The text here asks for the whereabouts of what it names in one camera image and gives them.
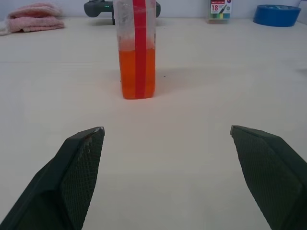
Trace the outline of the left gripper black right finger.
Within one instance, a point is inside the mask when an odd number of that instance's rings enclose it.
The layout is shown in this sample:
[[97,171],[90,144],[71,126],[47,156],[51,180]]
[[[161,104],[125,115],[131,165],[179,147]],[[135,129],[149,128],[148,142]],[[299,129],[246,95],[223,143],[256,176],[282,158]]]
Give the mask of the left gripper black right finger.
[[307,230],[307,162],[281,137],[232,126],[246,184],[271,230]]

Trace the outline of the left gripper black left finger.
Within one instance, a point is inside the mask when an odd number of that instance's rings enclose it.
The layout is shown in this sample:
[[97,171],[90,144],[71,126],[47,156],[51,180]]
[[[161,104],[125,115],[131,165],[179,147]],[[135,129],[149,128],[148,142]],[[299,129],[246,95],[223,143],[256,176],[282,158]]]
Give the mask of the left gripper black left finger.
[[67,138],[32,178],[0,230],[82,230],[94,193],[105,136],[94,127]]

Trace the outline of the bottle with orange liquid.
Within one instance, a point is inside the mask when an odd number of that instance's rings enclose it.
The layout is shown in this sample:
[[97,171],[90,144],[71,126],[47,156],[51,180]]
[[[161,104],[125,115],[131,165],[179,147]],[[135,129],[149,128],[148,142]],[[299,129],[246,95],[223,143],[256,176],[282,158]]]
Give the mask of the bottle with orange liquid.
[[122,95],[151,98],[156,74],[156,0],[114,0]]

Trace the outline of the blue tape roll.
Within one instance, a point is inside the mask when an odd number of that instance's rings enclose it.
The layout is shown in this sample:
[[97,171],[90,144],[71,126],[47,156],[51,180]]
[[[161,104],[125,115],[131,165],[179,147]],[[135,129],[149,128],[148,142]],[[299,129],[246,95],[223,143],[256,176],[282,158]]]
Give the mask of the blue tape roll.
[[253,22],[265,26],[292,27],[296,23],[301,8],[287,5],[258,5]]

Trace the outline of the pink towel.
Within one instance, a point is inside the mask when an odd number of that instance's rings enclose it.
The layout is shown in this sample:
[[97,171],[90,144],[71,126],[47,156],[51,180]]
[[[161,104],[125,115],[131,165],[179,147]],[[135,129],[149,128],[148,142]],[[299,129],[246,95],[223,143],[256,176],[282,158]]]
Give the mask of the pink towel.
[[10,12],[5,21],[9,23],[10,31],[37,32],[65,27],[60,19],[62,10],[51,3],[33,3]]

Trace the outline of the white cloth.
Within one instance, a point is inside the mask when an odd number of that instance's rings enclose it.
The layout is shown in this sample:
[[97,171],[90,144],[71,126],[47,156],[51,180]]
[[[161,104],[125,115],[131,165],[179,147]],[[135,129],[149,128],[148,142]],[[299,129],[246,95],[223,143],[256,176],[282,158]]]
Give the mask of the white cloth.
[[9,35],[11,33],[10,26],[7,21],[0,22],[0,36]]

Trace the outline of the dark grey game controller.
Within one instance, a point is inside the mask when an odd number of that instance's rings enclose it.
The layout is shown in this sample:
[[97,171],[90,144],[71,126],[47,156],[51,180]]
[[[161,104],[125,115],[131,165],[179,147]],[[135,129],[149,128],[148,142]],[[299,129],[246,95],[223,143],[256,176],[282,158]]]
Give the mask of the dark grey game controller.
[[117,26],[154,27],[161,5],[156,0],[89,0],[84,4],[84,11],[92,18],[110,12],[112,22]]

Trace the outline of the marker pen box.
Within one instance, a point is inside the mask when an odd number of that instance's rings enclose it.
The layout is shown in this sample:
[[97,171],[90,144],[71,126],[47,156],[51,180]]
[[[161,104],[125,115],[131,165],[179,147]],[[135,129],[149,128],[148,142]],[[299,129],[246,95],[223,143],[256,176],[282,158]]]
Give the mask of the marker pen box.
[[228,23],[231,18],[233,0],[208,0],[208,23]]

